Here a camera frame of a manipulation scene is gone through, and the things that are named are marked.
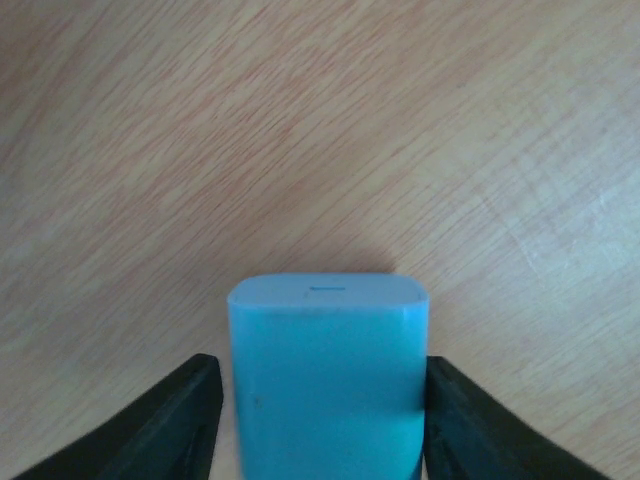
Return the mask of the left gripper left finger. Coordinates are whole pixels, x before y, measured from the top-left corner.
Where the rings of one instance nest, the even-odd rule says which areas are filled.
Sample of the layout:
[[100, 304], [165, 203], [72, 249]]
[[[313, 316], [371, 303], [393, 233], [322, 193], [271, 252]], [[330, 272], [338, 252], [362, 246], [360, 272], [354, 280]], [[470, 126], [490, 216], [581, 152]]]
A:
[[223, 406], [219, 361], [196, 354], [19, 479], [207, 479]]

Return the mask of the blue charger plug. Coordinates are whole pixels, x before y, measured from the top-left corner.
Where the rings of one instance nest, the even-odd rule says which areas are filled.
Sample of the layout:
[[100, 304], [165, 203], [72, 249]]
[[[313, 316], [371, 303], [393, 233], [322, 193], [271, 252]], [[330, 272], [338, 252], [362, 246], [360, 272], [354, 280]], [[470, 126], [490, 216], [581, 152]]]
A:
[[228, 318], [247, 479], [417, 479], [429, 297], [388, 273], [239, 283]]

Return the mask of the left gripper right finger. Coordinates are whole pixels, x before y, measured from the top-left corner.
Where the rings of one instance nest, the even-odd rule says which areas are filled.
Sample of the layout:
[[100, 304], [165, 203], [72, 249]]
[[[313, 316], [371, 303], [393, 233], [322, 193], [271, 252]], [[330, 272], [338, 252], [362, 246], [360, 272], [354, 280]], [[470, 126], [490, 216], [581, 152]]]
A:
[[603, 479], [441, 356], [426, 367], [423, 458], [430, 479]]

